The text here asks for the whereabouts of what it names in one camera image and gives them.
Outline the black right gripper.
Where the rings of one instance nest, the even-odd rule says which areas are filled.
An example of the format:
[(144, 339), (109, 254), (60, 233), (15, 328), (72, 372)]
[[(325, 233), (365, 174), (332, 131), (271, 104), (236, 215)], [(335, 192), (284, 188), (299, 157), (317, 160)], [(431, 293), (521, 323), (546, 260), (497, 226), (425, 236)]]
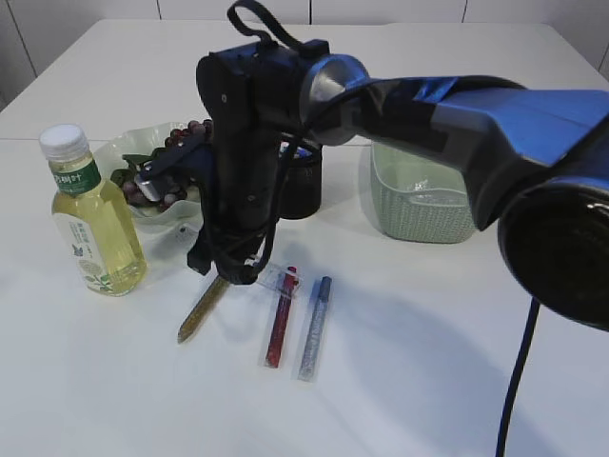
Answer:
[(211, 179), (202, 187), (204, 224), (187, 265), (205, 275), (215, 267), (231, 285), (255, 283), (273, 245), (282, 134), (264, 126), (212, 121)]

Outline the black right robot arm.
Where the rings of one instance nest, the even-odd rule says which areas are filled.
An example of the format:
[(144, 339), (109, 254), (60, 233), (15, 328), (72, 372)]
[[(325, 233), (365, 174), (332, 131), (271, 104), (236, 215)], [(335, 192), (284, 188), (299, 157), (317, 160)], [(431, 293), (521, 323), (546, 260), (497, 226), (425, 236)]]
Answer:
[(541, 304), (608, 327), (608, 95), (527, 89), (492, 76), (375, 79), (357, 59), (250, 44), (196, 69), (212, 118), (198, 177), (204, 224), (187, 256), (253, 283), (267, 259), (286, 178), (283, 141), (338, 146), (355, 136), (458, 171), (477, 229)]

